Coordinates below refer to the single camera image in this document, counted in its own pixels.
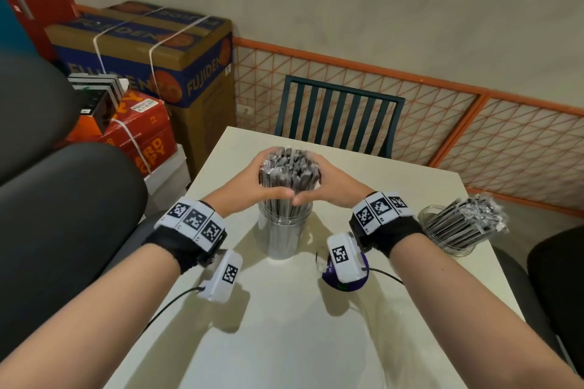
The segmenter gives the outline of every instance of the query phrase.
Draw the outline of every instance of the white packing strap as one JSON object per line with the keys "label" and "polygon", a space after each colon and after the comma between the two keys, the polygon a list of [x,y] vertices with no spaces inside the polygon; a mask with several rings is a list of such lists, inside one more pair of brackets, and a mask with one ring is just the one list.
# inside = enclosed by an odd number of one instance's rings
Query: white packing strap
{"label": "white packing strap", "polygon": [[128,137],[130,138],[130,140],[132,141],[132,143],[134,143],[134,146],[136,147],[136,149],[138,150],[138,154],[140,155],[140,158],[142,159],[142,161],[144,162],[144,166],[146,166],[146,170],[148,171],[148,174],[150,175],[152,173],[151,169],[150,169],[150,165],[148,164],[148,162],[146,161],[146,159],[144,158],[144,155],[142,154],[142,150],[140,149],[140,146],[138,146],[138,143],[136,142],[136,140],[134,139],[134,136],[132,135],[132,133],[130,132],[130,130],[128,129],[128,127],[126,126],[125,123],[121,122],[118,119],[112,119],[113,122],[116,122],[118,125],[120,125],[128,134]]}
{"label": "white packing strap", "polygon": [[156,92],[156,94],[158,94],[158,97],[160,97],[160,92],[158,91],[158,83],[156,82],[156,74],[154,74],[154,63],[152,63],[152,51],[154,51],[158,46],[162,45],[165,41],[170,40],[171,38],[178,36],[180,33],[185,32],[187,29],[192,28],[193,26],[198,25],[201,22],[205,22],[205,20],[207,20],[209,17],[211,17],[211,16],[206,15],[205,17],[201,17],[199,20],[195,20],[193,23],[186,25],[186,27],[184,27],[180,31],[175,32],[172,36],[167,37],[166,39],[161,40],[156,45],[152,46],[150,48],[150,50],[148,51],[148,56],[150,57],[150,70],[152,71],[152,78],[154,79],[154,87],[156,88],[155,92]]}
{"label": "white packing strap", "polygon": [[146,14],[140,14],[140,15],[137,15],[136,17],[134,17],[134,18],[131,18],[130,20],[126,20],[126,21],[121,22],[121,23],[119,23],[117,25],[114,25],[114,26],[110,26],[110,28],[104,29],[97,36],[95,36],[93,38],[93,47],[95,48],[95,53],[98,55],[99,63],[102,66],[102,71],[103,71],[104,74],[107,74],[107,73],[106,73],[106,67],[103,65],[102,54],[99,52],[98,38],[100,38],[101,36],[103,36],[107,32],[110,32],[114,28],[117,28],[118,26],[125,25],[128,22],[132,22],[132,21],[136,20],[138,17],[145,17],[145,16],[147,16],[149,14],[152,14],[153,12],[157,12],[157,11],[160,11],[161,9],[165,9],[165,8],[166,7],[160,7],[158,9],[153,9],[152,11],[149,11]]}

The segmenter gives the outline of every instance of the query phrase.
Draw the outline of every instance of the hand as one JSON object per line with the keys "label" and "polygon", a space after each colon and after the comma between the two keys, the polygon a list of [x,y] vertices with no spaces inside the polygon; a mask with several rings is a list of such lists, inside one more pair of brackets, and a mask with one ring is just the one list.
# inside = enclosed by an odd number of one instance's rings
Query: hand
{"label": "hand", "polygon": [[294,197],[292,204],[303,205],[315,200],[324,200],[341,208],[352,208],[373,191],[369,186],[355,180],[346,172],[332,165],[320,154],[309,153],[321,171],[321,187],[303,191]]}
{"label": "hand", "polygon": [[223,218],[241,212],[259,201],[269,199],[291,199],[294,191],[284,186],[265,188],[258,181],[259,168],[267,155],[277,147],[265,149],[252,162],[225,185],[206,196],[203,201],[211,205]]}

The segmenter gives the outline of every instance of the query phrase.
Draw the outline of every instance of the person's right arm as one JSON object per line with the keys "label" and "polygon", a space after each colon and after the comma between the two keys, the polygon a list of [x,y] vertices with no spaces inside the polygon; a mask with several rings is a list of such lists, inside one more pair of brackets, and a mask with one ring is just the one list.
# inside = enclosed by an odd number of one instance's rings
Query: person's right arm
{"label": "person's right arm", "polygon": [[[311,156],[321,169],[321,187],[298,194],[295,205],[325,200],[352,208],[373,192],[324,157]],[[515,312],[424,235],[398,242],[390,261],[469,388],[584,388]]]}

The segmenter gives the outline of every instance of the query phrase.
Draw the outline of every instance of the purple lid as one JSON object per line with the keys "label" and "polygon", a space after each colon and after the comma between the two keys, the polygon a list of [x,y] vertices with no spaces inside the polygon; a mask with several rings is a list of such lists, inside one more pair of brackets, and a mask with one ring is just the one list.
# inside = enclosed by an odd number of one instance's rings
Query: purple lid
{"label": "purple lid", "polygon": [[365,267],[367,267],[367,275],[365,275],[361,280],[357,280],[356,282],[350,283],[341,283],[336,276],[335,267],[332,264],[332,259],[330,255],[328,256],[326,271],[322,273],[322,279],[330,287],[338,289],[339,291],[352,292],[356,291],[357,289],[361,289],[365,282],[367,282],[367,279],[369,278],[369,262],[367,261],[367,257],[365,257],[364,253],[361,253],[361,257],[363,257]]}

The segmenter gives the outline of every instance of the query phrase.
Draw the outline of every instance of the white table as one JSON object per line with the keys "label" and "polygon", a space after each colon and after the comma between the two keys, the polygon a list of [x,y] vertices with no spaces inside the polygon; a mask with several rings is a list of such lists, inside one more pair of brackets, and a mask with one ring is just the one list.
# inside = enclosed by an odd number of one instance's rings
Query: white table
{"label": "white table", "polygon": [[[187,195],[202,198],[244,168],[260,150],[293,146],[319,152],[373,189],[398,191],[414,212],[466,197],[458,174],[380,157],[228,128]],[[168,308],[135,344],[107,388],[464,388],[405,288],[372,274],[354,293],[327,287],[315,266],[326,238],[349,229],[350,210],[316,202],[301,252],[283,261],[259,251],[254,206],[227,219],[224,248],[244,258],[224,305],[190,294]],[[379,252],[371,267],[391,271]],[[489,243],[460,263],[521,315]],[[170,299],[197,282],[201,267],[180,277]]]}

